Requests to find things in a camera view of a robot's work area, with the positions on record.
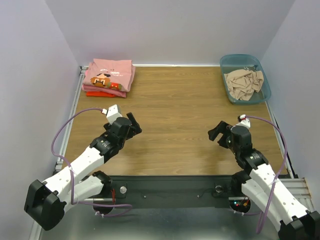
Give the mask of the beige t shirt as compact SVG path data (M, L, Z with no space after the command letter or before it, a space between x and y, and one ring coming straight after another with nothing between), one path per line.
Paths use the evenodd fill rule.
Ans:
M261 70L253 71L237 69L223 74L229 94L236 100L249 101L254 93L258 93L264 83Z

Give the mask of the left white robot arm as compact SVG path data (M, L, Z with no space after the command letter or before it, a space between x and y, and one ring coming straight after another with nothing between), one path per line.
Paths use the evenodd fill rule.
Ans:
M24 211L45 231L53 229L75 205L87 205L87 198L111 193L110 177L96 169L117 155L126 140L140 134L142 129L131 112L125 117L118 114L104 128L106 131L69 166L29 185Z

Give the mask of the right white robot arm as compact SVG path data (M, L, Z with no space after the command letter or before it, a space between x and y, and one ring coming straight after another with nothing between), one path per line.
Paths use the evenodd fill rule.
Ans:
M231 150L241 171L231 177L230 189L235 195L244 194L261 210L259 221L269 219L280 240L318 240L320 214L310 211L288 190L273 171L267 158L253 147L250 120L238 117L238 124L221 121L208 131L214 141Z

